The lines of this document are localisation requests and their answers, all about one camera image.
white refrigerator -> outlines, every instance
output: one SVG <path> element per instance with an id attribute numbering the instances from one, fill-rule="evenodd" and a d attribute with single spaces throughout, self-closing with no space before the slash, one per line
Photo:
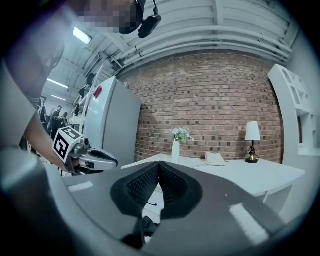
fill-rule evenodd
<path id="1" fill-rule="evenodd" d="M 112 154 L 120 169 L 135 161 L 141 100 L 115 76 L 100 86 L 100 94 L 88 105 L 83 135 L 93 148 Z"/>

pipe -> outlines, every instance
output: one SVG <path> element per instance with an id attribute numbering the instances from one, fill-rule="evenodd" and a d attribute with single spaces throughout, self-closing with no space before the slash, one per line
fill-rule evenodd
<path id="1" fill-rule="evenodd" d="M 279 42 L 289 47 L 289 45 L 281 37 L 279 38 Z"/>
<path id="2" fill-rule="evenodd" d="M 241 47 L 241 48 L 247 48 L 247 49 L 251 49 L 251 50 L 255 50 L 255 51 L 258 51 L 258 52 L 262 52 L 262 53 L 265 53 L 265 54 L 268 54 L 268 55 L 271 55 L 281 61 L 287 61 L 287 59 L 281 57 L 281 56 L 278 56 L 276 54 L 273 54 L 271 52 L 268 52 L 266 50 L 263 50 L 263 49 L 259 49 L 259 48 L 256 48 L 256 47 L 253 47 L 253 46 L 249 46 L 249 45 L 243 45 L 243 44 L 240 44 L 240 43 L 233 43 L 233 42 L 221 42 L 221 41 L 217 41 L 217 42 L 194 42 L 194 43 L 188 43 L 188 44 L 182 44 L 182 45 L 177 45 L 177 46 L 173 46 L 173 47 L 169 47 L 169 48 L 165 48 L 165 49 L 162 49 L 162 50 L 159 50 L 159 51 L 155 51 L 153 53 L 150 53 L 148 55 L 145 55 L 139 59 L 136 59 L 130 63 L 128 63 L 127 65 L 124 65 L 122 69 L 116 71 L 113 76 L 116 76 L 117 74 L 119 74 L 123 69 L 127 68 L 128 66 L 130 66 L 131 64 L 134 64 L 136 62 L 139 62 L 139 61 L 142 61 L 146 58 L 150 58 L 154 55 L 158 55 L 158 54 L 162 54 L 162 53 L 165 53 L 165 52 L 168 52 L 168 51 L 172 51 L 172 50 L 177 50 L 177 49 L 181 49 L 181 48 L 185 48 L 185 47 L 192 47 L 192 46 L 211 46 L 211 45 L 223 45 L 223 46 L 236 46 L 236 47 Z"/>
<path id="3" fill-rule="evenodd" d="M 137 59 L 139 59 L 140 57 L 143 57 L 143 56 L 146 56 L 148 54 L 151 54 L 152 52 L 155 52 L 155 51 L 158 51 L 160 49 L 163 49 L 163 48 L 167 48 L 167 47 L 171 47 L 171 46 L 174 46 L 174 45 L 177 45 L 177 44 L 181 44 L 181 43 L 187 43 L 187 42 L 192 42 L 194 40 L 231 40 L 231 41 L 240 41 L 240 42 L 243 42 L 243 43 L 248 43 L 248 44 L 252 44 L 252 45 L 256 45 L 256 46 L 260 46 L 260 47 L 263 47 L 265 49 L 268 49 L 272 52 L 275 52 L 275 53 L 278 53 L 282 56 L 284 56 L 285 58 L 289 58 L 290 55 L 287 54 L 287 53 L 284 53 L 283 51 L 273 47 L 273 46 L 270 46 L 270 45 L 267 45 L 265 43 L 262 43 L 262 42 L 259 42 L 259 41 L 256 41 L 254 39 L 249 39 L 249 38 L 243 38 L 241 36 L 235 36 L 235 35 L 225 35 L 225 34 L 216 34 L 216 35 L 204 35 L 204 36 L 193 36 L 193 37 L 189 37 L 189 38 L 182 38 L 182 39 L 178 39 L 178 40 L 174 40 L 174 41 L 170 41 L 170 42 L 167 42 L 167 43 L 163 43 L 159 46 L 156 46 L 156 47 L 153 47 L 153 48 L 150 48 L 148 50 L 145 50 L 145 51 L 142 51 L 140 52 L 139 54 L 133 56 L 132 58 L 130 59 L 127 59 L 123 64 L 126 65 L 130 62 L 133 62 Z"/>
<path id="4" fill-rule="evenodd" d="M 210 25 L 210 26 L 195 26 L 195 27 L 188 27 L 188 28 L 183 28 L 180 30 L 176 30 L 176 31 L 171 31 L 165 34 L 161 34 L 158 35 L 148 41 L 145 41 L 143 43 L 140 43 L 138 45 L 136 45 L 135 47 L 133 47 L 132 49 L 130 49 L 129 51 L 125 52 L 125 53 L 121 53 L 118 54 L 115 59 L 116 60 L 120 60 L 123 59 L 125 57 L 127 57 L 128 55 L 134 53 L 135 51 L 139 51 L 144 47 L 147 47 L 153 43 L 159 42 L 163 39 L 167 39 L 170 37 L 174 37 L 174 36 L 179 36 L 179 35 L 184 35 L 184 34 L 189 34 L 189 33 L 196 33 L 196 32 L 205 32 L 205 31 L 222 31 L 222 32 L 232 32 L 232 33 L 240 33 L 240 34 L 244 34 L 244 35 L 248 35 L 248 36 L 252 36 L 252 37 L 256 37 L 259 39 L 263 39 L 269 43 L 272 43 L 276 46 L 278 46 L 279 48 L 282 48 L 286 51 L 288 51 L 289 53 L 292 52 L 292 50 L 287 47 L 286 45 L 283 45 L 282 43 L 278 42 L 277 40 L 274 40 L 272 38 L 269 37 L 265 37 L 263 34 L 259 34 L 256 32 L 252 32 L 243 28 L 238 28 L 238 27 L 228 27 L 228 26 L 220 26 L 220 25 Z"/>

brick wall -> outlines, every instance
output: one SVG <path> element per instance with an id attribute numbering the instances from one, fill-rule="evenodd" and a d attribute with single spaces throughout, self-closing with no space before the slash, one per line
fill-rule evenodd
<path id="1" fill-rule="evenodd" d="M 235 51 L 190 52 L 145 64 L 118 77 L 140 97 L 135 160 L 171 154 L 167 129 L 192 130 L 194 142 L 181 145 L 182 156 L 202 158 L 219 152 L 225 159 L 246 157 L 246 123 L 258 121 L 256 153 L 280 162 L 283 128 L 268 81 L 273 63 Z"/>

flower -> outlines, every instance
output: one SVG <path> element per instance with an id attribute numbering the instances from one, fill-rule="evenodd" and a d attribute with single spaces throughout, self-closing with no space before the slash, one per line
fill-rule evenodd
<path id="1" fill-rule="evenodd" d="M 184 129 L 184 128 L 175 128 L 173 130 L 168 129 L 166 131 L 167 134 L 171 134 L 172 138 L 176 141 L 176 142 L 183 142 L 186 143 L 187 140 L 192 140 L 195 141 L 193 137 L 190 136 L 189 134 L 189 129 Z"/>
<path id="2" fill-rule="evenodd" d="M 172 134 L 173 135 L 176 135 L 176 134 L 178 134 L 180 131 L 179 131 L 179 129 L 177 129 L 177 128 L 175 128 L 175 129 L 173 129 L 172 130 Z"/>

red object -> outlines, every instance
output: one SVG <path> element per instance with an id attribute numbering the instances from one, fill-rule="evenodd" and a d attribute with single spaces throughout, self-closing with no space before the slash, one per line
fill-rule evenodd
<path id="1" fill-rule="evenodd" d="M 94 98 L 97 99 L 101 92 L 102 92 L 102 87 L 101 85 L 99 85 L 99 87 L 95 90 L 93 94 Z"/>

